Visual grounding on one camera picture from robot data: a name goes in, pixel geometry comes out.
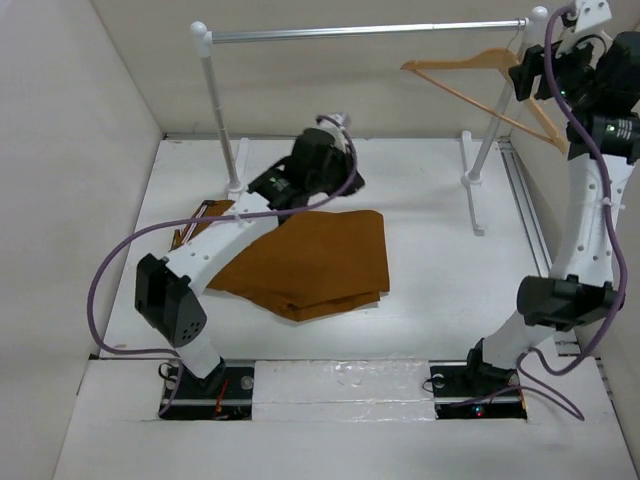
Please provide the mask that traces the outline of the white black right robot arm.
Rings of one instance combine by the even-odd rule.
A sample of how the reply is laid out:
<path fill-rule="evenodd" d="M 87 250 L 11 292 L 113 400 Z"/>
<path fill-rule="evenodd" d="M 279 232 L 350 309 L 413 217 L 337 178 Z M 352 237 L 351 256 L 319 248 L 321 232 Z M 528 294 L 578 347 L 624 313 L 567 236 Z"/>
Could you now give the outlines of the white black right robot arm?
<path fill-rule="evenodd" d="M 514 314 L 467 356 L 462 381 L 473 396 L 506 387 L 518 357 L 555 332 L 603 319 L 624 300 L 613 283 L 612 243 L 626 184 L 639 158 L 639 35 L 618 34 L 599 60 L 581 38 L 572 49 L 551 46 L 560 97 L 579 127 L 570 141 L 570 198 L 558 254 L 545 277 L 527 276 L 519 286 Z"/>

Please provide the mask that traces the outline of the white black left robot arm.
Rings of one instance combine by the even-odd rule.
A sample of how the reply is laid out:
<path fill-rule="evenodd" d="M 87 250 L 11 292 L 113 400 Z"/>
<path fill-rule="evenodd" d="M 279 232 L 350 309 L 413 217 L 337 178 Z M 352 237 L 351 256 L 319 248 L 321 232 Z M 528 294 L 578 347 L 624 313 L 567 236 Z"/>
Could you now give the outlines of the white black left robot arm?
<path fill-rule="evenodd" d="M 222 387 L 225 363 L 205 335 L 200 296 L 237 255 L 306 207 L 317 194 L 348 196 L 364 185 L 342 126 L 326 119 L 299 135 L 291 153 L 257 176 L 235 203 L 197 236 L 136 267 L 134 307 L 177 352 L 201 396 Z"/>

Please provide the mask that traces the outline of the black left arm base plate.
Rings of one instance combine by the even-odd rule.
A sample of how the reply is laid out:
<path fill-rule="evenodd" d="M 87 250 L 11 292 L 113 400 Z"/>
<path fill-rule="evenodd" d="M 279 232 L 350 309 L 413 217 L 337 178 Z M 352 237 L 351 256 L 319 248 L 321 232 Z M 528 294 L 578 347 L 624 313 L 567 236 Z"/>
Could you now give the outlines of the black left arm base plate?
<path fill-rule="evenodd" d="M 175 388 L 178 366 L 163 362 L 158 367 L 163 380 L 159 417 L 175 421 L 245 421 L 252 419 L 255 363 L 232 361 L 226 365 L 219 386 L 207 393 L 188 372 Z"/>

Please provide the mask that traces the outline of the wooden clothes hanger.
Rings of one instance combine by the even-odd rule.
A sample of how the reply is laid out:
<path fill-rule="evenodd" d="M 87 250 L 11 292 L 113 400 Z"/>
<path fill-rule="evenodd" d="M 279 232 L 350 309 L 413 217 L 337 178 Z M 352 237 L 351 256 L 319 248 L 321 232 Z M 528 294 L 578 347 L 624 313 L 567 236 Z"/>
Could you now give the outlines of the wooden clothes hanger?
<path fill-rule="evenodd" d="M 522 132 L 565 153 L 566 136 L 542 104 L 532 98 L 515 100 L 509 69 L 519 60 L 519 54 L 500 46 L 467 57 L 411 59 L 400 70 L 490 116 L 500 131 Z"/>

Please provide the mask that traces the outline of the brown trousers with striped trim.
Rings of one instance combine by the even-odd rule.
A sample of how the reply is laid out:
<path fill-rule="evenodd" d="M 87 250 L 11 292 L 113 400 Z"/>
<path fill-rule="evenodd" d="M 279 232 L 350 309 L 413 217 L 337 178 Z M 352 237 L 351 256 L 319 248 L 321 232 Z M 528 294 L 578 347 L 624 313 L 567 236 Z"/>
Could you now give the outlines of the brown trousers with striped trim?
<path fill-rule="evenodd" d="M 294 215 L 211 276 L 207 289 L 296 322 L 375 304 L 390 292 L 384 216 L 375 210 Z"/>

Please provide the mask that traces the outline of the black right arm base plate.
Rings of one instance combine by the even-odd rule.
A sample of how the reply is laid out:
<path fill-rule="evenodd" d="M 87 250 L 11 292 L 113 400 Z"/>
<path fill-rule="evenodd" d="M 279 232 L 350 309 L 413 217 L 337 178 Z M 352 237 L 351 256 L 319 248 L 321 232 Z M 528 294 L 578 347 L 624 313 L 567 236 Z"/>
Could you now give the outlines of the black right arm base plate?
<path fill-rule="evenodd" d="M 498 378 L 474 376 L 465 361 L 430 361 L 422 388 L 432 395 L 437 420 L 526 420 L 514 371 Z"/>

